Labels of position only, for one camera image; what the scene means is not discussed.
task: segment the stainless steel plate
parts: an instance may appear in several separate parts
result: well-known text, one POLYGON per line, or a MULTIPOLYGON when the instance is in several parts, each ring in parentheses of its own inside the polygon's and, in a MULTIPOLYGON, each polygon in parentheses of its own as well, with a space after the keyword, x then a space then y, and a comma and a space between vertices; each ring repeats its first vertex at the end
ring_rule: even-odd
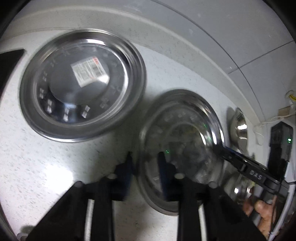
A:
POLYGON ((137 178, 148 204, 161 213, 178 214, 177 203, 166 202, 162 195, 156 159, 160 151, 178 172, 192 180, 218 184, 224 161, 213 154, 214 145, 224 145, 222 128, 201 96, 173 90, 156 100, 139 135, 137 178))
POLYGON ((144 61, 130 42, 104 30, 78 30, 35 54, 23 75, 20 105, 40 135, 82 141, 119 124, 145 83, 144 61))

